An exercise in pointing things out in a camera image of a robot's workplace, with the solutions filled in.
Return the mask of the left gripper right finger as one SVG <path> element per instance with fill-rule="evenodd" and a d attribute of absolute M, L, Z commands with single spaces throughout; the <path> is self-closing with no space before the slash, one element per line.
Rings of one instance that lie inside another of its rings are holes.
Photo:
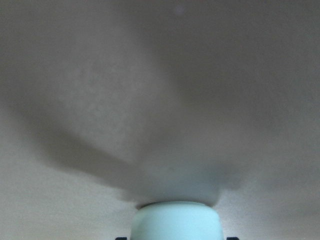
<path fill-rule="evenodd" d="M 240 240 L 240 239 L 236 236 L 233 236 L 233 237 L 226 237 L 226 240 Z"/>

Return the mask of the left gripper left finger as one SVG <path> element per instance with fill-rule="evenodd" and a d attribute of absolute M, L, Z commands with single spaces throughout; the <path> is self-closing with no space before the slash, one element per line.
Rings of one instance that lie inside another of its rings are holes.
<path fill-rule="evenodd" d="M 126 236 L 118 236 L 115 238 L 115 240 L 130 240 L 130 238 Z"/>

